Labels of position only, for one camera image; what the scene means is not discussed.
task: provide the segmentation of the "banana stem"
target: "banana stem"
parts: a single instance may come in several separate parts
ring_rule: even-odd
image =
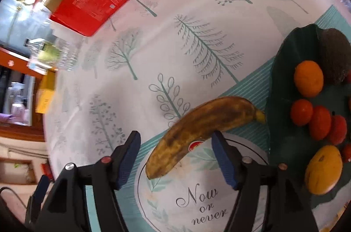
[[[264,114],[263,111],[259,109],[256,110],[256,120],[263,125],[266,124],[266,115]]]

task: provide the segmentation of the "tangerine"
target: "tangerine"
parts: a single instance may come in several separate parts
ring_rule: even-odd
[[[304,97],[315,97],[323,88],[323,72],[316,62],[303,61],[295,68],[294,82]]]
[[[334,115],[331,117],[331,129],[327,136],[329,142],[334,146],[341,144],[347,134],[347,122],[341,115]]]
[[[292,122],[297,126],[304,126],[311,120],[313,105],[306,99],[299,99],[294,102],[290,110]]]
[[[331,129],[331,116],[329,110],[321,105],[315,106],[308,127],[313,139],[317,141],[324,139]]]

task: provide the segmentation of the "silver screw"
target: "silver screw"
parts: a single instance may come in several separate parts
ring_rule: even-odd
[[[243,157],[242,161],[245,164],[251,164],[252,163],[252,159],[250,157]]]
[[[65,167],[66,170],[70,171],[74,168],[74,164],[73,163],[68,163]]]

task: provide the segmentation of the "yellow mango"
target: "yellow mango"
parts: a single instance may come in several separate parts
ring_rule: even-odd
[[[326,145],[310,160],[305,173],[305,183],[310,193],[322,195],[338,182],[343,161],[337,147]]]

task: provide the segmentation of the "green leaf-shaped plate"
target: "green leaf-shaped plate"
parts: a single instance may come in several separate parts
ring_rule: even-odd
[[[266,114],[270,132],[270,163],[285,163],[297,181],[304,186],[304,175],[310,159],[328,141],[315,141],[308,133],[308,126],[297,127],[290,119],[290,107],[303,98],[294,84],[295,67],[304,60],[318,63],[318,37],[322,33],[317,25],[311,24],[294,29],[284,40],[273,63],[271,89],[267,100]],[[350,119],[347,96],[351,96],[349,85],[324,85],[322,92],[309,99],[313,105],[323,105],[335,114]],[[339,146],[342,148],[347,140]],[[351,163],[344,164],[337,185],[325,195],[311,195],[311,206],[331,201],[336,193],[351,179]]]

